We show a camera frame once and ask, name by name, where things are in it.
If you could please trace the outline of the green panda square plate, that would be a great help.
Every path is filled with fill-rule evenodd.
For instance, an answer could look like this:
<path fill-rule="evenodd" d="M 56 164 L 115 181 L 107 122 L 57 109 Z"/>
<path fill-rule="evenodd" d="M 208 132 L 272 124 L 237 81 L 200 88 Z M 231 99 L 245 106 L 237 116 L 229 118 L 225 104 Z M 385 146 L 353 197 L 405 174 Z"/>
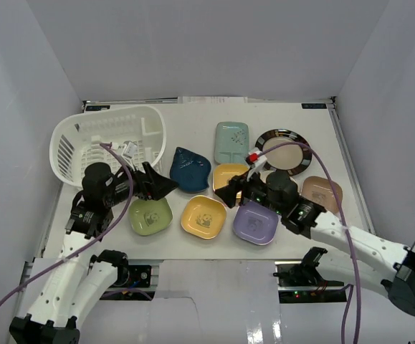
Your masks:
<path fill-rule="evenodd" d="M 168 228 L 173 213 L 166 198 L 160 200 L 136 199 L 128 208 L 132 230 L 141 236 L 150 236 Z"/>

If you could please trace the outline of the purple panda square plate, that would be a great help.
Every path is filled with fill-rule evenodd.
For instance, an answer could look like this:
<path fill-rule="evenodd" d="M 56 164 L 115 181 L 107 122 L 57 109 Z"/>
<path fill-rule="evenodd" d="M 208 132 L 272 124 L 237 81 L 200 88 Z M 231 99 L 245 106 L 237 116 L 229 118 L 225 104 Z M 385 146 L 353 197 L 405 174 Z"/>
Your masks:
<path fill-rule="evenodd" d="M 267 245 L 275 237 L 279 216 L 255 202 L 239 206 L 233 221 L 233 232 L 244 241 Z"/>

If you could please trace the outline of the dark blue leaf plate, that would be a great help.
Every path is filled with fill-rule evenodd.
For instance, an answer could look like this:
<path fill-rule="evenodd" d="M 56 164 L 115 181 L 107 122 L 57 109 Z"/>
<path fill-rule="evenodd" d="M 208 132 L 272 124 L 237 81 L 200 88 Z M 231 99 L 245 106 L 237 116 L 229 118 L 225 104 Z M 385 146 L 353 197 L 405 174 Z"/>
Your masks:
<path fill-rule="evenodd" d="M 170 178 L 183 192 L 194 194 L 209 187 L 210 161 L 191 150 L 177 147 L 170 169 Z"/>

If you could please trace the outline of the yellow panda square plate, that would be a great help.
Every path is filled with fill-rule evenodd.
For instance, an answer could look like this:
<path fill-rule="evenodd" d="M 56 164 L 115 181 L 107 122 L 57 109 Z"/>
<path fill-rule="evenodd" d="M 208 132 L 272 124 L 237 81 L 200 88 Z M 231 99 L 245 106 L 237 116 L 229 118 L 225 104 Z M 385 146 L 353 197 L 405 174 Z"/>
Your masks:
<path fill-rule="evenodd" d="M 201 239 L 218 236 L 226 220 L 226 209 L 222 202 L 198 195 L 189 200 L 181 215 L 182 229 Z"/>

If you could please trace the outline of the light teal rectangular plate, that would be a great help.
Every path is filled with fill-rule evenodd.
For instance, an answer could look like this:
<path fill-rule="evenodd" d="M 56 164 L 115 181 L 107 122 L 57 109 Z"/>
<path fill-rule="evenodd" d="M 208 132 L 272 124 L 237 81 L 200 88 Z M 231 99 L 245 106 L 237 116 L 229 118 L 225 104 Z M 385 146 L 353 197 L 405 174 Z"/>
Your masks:
<path fill-rule="evenodd" d="M 218 123 L 214 142 L 216 163 L 247 164 L 245 158 L 249 152 L 249 127 L 246 123 Z"/>

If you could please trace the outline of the white plastic dish bin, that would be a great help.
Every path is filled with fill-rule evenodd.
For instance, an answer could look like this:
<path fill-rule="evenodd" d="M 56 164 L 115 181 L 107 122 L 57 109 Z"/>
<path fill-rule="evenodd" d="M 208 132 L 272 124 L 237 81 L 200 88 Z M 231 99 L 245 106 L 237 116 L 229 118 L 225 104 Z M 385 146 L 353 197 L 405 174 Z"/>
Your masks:
<path fill-rule="evenodd" d="M 123 144 L 132 141 L 138 152 L 132 159 L 123 157 Z M 143 162 L 162 173 L 162 157 L 166 147 L 166 124 L 161 111 L 152 105 L 120 105 L 111 109 L 100 106 L 65 118 L 53 131 L 49 160 L 52 171 L 66 184 L 80 188 L 85 169 L 102 162 L 113 173 L 120 163 L 100 145 L 111 144 L 111 150 L 130 166 L 142 171 Z"/>

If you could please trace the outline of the round black rimmed plate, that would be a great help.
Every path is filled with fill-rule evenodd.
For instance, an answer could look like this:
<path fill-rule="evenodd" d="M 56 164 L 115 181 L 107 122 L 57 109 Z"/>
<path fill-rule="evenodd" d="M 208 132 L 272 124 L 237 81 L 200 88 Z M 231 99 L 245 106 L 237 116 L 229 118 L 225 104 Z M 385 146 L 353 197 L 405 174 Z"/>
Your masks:
<path fill-rule="evenodd" d="M 255 147 L 266 151 L 280 143 L 298 142 L 303 145 L 309 143 L 299 134 L 286 129 L 272 129 L 261 134 L 255 142 Z M 264 170 L 286 171 L 290 176 L 296 176 L 305 171 L 312 162 L 313 155 L 307 148 L 299 145 L 285 145 L 266 153 L 267 162 Z"/>

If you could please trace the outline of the pink panda square plate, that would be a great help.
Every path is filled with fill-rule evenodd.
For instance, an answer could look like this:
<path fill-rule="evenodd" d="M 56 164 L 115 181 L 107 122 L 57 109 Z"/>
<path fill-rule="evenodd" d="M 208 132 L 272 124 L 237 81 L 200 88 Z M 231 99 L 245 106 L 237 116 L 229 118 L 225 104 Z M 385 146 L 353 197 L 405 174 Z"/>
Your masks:
<path fill-rule="evenodd" d="M 334 214 L 339 212 L 330 182 L 319 176 L 307 177 L 302 185 L 301 196 L 323 206 Z"/>

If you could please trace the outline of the cream square plate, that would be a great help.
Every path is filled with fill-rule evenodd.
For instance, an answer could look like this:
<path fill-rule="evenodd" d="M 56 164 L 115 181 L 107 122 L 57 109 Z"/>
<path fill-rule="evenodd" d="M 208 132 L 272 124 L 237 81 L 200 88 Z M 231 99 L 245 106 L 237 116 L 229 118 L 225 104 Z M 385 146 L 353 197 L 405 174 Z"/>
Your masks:
<path fill-rule="evenodd" d="M 296 182 L 296 180 L 291 177 L 287 171 L 262 171 L 260 173 L 261 180 L 265 183 L 267 181 L 267 177 L 273 173 L 277 173 L 278 176 L 285 176 L 288 177 L 291 181 Z"/>

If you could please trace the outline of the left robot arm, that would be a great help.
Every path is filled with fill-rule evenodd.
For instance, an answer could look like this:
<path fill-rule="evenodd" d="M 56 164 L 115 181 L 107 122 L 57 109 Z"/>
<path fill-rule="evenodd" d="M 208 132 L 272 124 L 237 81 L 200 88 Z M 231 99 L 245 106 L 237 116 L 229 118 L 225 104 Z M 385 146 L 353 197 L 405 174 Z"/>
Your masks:
<path fill-rule="evenodd" d="M 9 332 L 16 343 L 78 343 L 85 318 L 112 285 L 128 281 L 128 256 L 100 251 L 102 238 L 116 219 L 113 207 L 133 197 L 158 201 L 177 188 L 150 163 L 143 170 L 123 165 L 116 173 L 106 163 L 85 169 L 82 190 L 72 202 L 57 261 L 37 274 L 47 276 L 39 296 L 23 317 L 14 317 Z"/>

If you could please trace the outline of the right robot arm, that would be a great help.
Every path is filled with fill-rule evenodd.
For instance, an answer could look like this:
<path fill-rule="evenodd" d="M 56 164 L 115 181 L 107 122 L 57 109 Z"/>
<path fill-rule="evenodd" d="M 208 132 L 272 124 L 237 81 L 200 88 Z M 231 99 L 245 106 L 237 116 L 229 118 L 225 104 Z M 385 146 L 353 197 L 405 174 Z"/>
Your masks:
<path fill-rule="evenodd" d="M 415 242 L 407 246 L 354 226 L 345 229 L 337 215 L 301 196 L 286 173 L 273 172 L 265 181 L 258 173 L 243 173 L 214 193 L 229 208 L 249 201 L 259 204 L 280 216 L 292 233 L 329 246 L 312 247 L 299 264 L 275 272 L 281 282 L 360 285 L 415 317 Z"/>

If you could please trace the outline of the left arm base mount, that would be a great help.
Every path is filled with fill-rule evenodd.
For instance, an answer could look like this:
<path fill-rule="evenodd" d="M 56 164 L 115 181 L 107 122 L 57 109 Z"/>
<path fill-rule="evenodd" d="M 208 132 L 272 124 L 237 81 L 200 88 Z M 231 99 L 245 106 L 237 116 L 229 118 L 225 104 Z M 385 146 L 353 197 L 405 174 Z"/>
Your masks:
<path fill-rule="evenodd" d="M 100 300 L 107 301 L 151 301 L 156 293 L 152 281 L 151 265 L 129 265 L 120 273 L 118 280 L 111 285 Z"/>

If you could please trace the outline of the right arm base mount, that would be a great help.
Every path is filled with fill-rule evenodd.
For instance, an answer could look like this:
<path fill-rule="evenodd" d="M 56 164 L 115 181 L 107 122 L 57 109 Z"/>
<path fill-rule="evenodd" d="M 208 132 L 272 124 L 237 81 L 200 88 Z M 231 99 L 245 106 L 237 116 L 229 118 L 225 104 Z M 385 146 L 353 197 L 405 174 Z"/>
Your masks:
<path fill-rule="evenodd" d="M 323 279 L 319 274 L 320 259 L 327 253 L 327 249 L 313 247 L 301 260 L 275 262 L 273 276 L 281 305 L 347 301 L 342 282 Z"/>

